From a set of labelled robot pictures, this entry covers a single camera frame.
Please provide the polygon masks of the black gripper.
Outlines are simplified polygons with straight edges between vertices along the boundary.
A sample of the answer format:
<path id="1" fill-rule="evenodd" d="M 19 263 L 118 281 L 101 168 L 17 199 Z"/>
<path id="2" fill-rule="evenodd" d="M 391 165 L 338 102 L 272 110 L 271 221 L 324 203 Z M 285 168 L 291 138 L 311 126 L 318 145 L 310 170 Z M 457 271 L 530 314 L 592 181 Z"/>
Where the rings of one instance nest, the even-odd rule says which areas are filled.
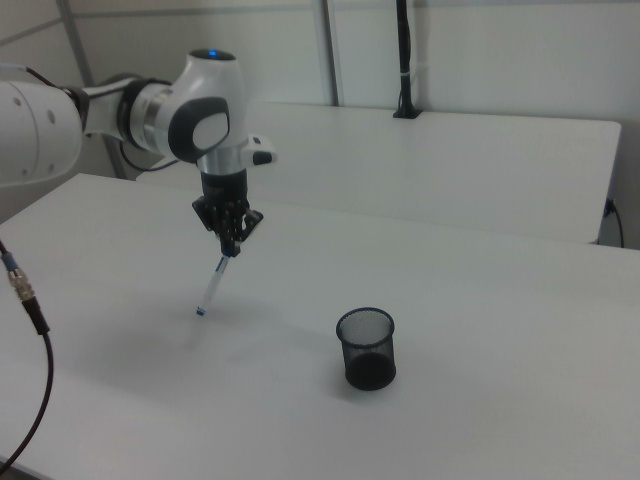
<path id="1" fill-rule="evenodd" d="M 248 200 L 246 170 L 229 174 L 200 174 L 202 196 L 192 203 L 196 215 L 220 241 L 226 257 L 237 257 L 243 239 L 247 239 L 264 216 L 253 210 Z"/>

